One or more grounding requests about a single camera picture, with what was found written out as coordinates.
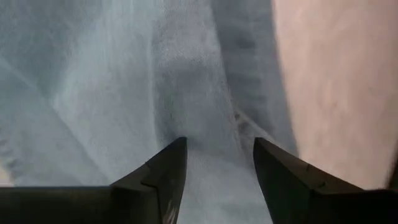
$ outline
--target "blue cloth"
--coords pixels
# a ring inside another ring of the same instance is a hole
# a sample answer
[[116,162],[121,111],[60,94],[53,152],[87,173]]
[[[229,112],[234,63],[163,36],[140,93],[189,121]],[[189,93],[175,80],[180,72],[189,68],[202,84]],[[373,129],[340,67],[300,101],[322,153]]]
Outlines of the blue cloth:
[[295,143],[264,0],[0,0],[0,160],[106,185],[188,138],[179,223],[271,223],[255,136]]

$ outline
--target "gray surface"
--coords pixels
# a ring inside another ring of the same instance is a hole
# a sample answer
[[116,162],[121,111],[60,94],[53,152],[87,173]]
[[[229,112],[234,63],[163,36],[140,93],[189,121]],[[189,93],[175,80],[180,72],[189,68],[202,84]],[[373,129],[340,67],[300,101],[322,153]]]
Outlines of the gray surface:
[[269,9],[1,0],[2,164],[16,185],[109,184],[186,136],[179,223],[270,223],[250,158],[261,133],[234,117],[294,150]]

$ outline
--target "light blue fabric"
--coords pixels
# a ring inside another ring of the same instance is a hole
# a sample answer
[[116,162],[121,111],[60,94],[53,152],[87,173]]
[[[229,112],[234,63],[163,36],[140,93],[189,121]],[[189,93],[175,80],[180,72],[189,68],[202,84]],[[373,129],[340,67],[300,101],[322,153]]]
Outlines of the light blue fabric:
[[186,136],[178,222],[270,223],[262,130],[295,150],[269,1],[0,0],[0,160],[16,185],[109,184]]

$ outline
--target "black pointed object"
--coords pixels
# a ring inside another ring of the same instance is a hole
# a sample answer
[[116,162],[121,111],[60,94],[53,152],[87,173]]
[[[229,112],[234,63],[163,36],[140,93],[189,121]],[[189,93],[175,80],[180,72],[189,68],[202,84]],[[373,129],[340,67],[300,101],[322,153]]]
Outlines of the black pointed object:
[[187,139],[106,187],[0,188],[0,223],[173,224],[185,185]]
[[261,138],[253,158],[274,224],[398,223],[393,190],[363,190]]

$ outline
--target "skin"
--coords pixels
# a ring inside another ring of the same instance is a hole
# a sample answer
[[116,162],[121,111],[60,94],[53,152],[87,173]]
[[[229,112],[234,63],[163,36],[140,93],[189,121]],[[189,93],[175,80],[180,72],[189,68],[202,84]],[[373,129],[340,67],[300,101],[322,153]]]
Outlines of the skin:
[[300,158],[385,187],[398,140],[398,1],[273,0]]

